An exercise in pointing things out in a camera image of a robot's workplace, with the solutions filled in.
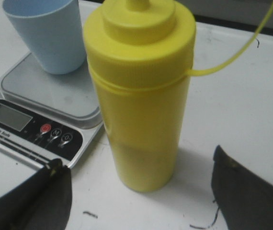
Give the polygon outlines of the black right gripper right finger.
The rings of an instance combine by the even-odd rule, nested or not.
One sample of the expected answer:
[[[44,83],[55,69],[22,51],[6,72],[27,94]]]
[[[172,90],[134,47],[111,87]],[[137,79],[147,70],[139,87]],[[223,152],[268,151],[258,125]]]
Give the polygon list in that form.
[[[217,146],[211,188],[230,230],[273,230],[273,185]]]

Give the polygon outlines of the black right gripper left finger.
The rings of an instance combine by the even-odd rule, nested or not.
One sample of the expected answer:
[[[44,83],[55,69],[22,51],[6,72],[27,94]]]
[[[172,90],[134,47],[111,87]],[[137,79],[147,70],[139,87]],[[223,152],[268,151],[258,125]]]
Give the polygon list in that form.
[[[71,204],[71,170],[51,160],[0,197],[0,230],[64,230]]]

